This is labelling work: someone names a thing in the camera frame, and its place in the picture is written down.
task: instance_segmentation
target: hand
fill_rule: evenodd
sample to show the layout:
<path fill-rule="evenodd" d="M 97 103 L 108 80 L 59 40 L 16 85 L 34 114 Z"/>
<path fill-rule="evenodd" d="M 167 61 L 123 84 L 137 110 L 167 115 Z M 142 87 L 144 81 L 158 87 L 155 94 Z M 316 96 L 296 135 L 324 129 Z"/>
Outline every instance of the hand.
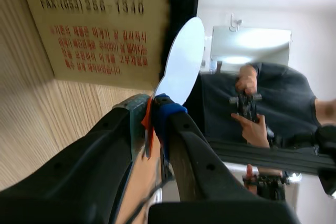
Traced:
<path fill-rule="evenodd" d="M 243 128 L 242 136 L 248 143 L 258 147 L 269 148 L 265 117 L 263 115 L 257 115 L 259 123 L 254 123 L 234 113 L 231 116 L 241 124 Z"/>
<path fill-rule="evenodd" d="M 241 76 L 236 83 L 238 90 L 244 90 L 246 94 L 257 93 L 257 77 L 255 76 Z"/>
<path fill-rule="evenodd" d="M 257 92 L 257 72 L 254 67 L 245 65 L 240 68 L 239 80 L 236 83 L 238 90 L 244 90 L 247 94 Z"/>

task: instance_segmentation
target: white wall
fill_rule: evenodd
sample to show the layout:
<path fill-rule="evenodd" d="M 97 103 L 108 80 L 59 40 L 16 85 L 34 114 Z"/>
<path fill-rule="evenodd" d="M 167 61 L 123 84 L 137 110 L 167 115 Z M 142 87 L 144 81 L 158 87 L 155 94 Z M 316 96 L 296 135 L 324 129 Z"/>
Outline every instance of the white wall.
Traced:
<path fill-rule="evenodd" d="M 208 67 L 213 27 L 228 26 L 231 13 L 243 27 L 292 31 L 289 66 L 302 72 L 319 99 L 336 98 L 336 17 L 332 15 L 255 9 L 217 8 L 200 4 L 198 16 L 205 26 L 204 60 Z"/>
<path fill-rule="evenodd" d="M 214 26 L 228 26 L 231 13 L 243 20 L 243 27 L 292 31 L 288 65 L 302 72 L 319 99 L 336 98 L 336 15 L 307 14 L 199 5 L 206 34 L 204 60 L 209 62 Z M 305 176 L 299 187 L 298 216 L 302 224 L 335 224 L 335 203 L 326 201 L 318 178 Z"/>
<path fill-rule="evenodd" d="M 302 224 L 336 224 L 336 199 L 324 193 L 317 176 L 303 175 L 297 215 Z"/>
<path fill-rule="evenodd" d="M 271 55 L 264 56 L 258 60 L 267 63 L 288 65 L 288 59 L 289 59 L 289 48 L 286 48 L 281 51 L 275 52 Z"/>

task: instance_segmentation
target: blue strap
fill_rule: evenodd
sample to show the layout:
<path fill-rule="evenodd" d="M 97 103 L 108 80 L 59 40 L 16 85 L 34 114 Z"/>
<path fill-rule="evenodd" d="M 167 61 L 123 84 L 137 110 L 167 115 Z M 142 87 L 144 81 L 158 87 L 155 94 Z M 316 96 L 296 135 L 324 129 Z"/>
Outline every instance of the blue strap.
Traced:
<path fill-rule="evenodd" d="M 156 97 L 166 97 L 169 98 L 168 95 L 166 94 L 160 94 L 157 95 Z M 168 118 L 168 116 L 177 113 L 177 112 L 185 112 L 187 113 L 187 109 L 181 105 L 179 105 L 178 103 L 171 103 L 171 104 L 166 104 L 166 105 L 162 105 L 160 106 L 160 108 L 158 110 L 153 110 L 153 114 L 152 114 L 152 122 L 153 122 L 153 126 L 155 129 L 155 132 L 157 134 L 157 137 L 159 138 L 159 140 L 161 141 L 162 145 L 163 145 L 163 154 L 166 160 L 169 160 L 169 148 L 168 148 L 168 144 L 169 144 L 169 139 L 165 134 L 165 126 L 166 126 L 166 120 Z"/>

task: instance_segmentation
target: black metal bar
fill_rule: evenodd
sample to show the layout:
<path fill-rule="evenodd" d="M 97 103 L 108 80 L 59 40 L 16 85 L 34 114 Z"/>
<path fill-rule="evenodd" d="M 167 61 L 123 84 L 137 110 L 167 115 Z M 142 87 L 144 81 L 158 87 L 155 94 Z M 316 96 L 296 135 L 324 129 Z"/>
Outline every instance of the black metal bar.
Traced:
<path fill-rule="evenodd" d="M 251 164 L 314 175 L 319 175 L 321 170 L 336 172 L 336 163 L 329 155 L 314 155 L 281 148 L 257 148 L 246 144 L 207 139 L 223 162 Z"/>

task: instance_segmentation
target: mirror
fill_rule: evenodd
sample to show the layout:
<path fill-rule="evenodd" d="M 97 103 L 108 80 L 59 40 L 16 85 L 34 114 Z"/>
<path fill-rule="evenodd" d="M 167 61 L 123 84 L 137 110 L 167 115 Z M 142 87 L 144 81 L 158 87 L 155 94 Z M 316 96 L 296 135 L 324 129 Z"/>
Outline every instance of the mirror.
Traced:
<path fill-rule="evenodd" d="M 249 62 L 288 65 L 291 31 L 215 26 L 211 46 L 210 71 L 238 73 Z"/>

